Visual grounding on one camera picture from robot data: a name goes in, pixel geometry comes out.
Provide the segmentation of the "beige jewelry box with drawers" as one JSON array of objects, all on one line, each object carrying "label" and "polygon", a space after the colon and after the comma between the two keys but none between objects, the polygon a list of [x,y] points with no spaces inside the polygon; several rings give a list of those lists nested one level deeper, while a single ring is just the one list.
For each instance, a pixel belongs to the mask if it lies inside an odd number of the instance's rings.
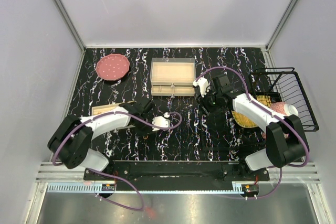
[{"label": "beige jewelry box with drawers", "polygon": [[153,58],[151,62],[152,96],[192,97],[195,94],[193,81],[196,79],[193,58]]}]

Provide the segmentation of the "beige jewelry tray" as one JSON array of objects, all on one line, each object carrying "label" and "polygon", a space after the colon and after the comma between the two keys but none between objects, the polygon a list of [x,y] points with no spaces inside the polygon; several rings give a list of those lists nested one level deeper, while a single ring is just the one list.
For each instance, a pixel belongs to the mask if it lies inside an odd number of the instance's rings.
[{"label": "beige jewelry tray", "polygon": [[[135,101],[128,101],[128,102],[125,102],[125,103],[134,104]],[[92,116],[96,116],[96,115],[100,115],[100,114],[109,112],[109,111],[115,109],[116,107],[118,107],[121,104],[124,104],[124,102],[116,103],[116,104],[94,106],[91,109],[91,115]],[[129,128],[132,128],[132,127],[133,127],[132,125],[126,125],[126,126],[123,126],[123,127],[120,126],[120,127],[113,128],[113,130],[114,131],[116,131],[116,130],[124,130],[124,129],[129,129]]]}]

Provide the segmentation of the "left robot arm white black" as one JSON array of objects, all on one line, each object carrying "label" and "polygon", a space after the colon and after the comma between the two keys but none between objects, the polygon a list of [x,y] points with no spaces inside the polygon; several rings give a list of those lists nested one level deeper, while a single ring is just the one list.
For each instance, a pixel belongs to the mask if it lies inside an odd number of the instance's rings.
[{"label": "left robot arm white black", "polygon": [[52,135],[47,146],[53,152],[52,164],[65,165],[68,169],[78,166],[95,170],[103,180],[113,175],[109,159],[91,148],[91,141],[98,136],[115,130],[130,127],[140,133],[149,133],[152,128],[132,116],[151,122],[150,111],[154,102],[149,99],[121,103],[112,110],[98,115],[77,117],[66,116]]}]

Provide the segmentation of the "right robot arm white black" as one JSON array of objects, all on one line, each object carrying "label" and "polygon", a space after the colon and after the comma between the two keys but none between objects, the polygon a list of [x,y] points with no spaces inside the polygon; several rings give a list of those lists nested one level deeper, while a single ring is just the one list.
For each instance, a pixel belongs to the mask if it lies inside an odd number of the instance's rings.
[{"label": "right robot arm white black", "polygon": [[199,89],[197,100],[205,114],[227,108],[247,117],[265,133],[265,148],[247,155],[245,163],[238,167],[242,179],[250,180],[259,169],[282,168],[309,154],[305,132],[297,115],[283,115],[242,89],[234,89],[225,74],[214,77],[211,82],[199,77],[193,86]]}]

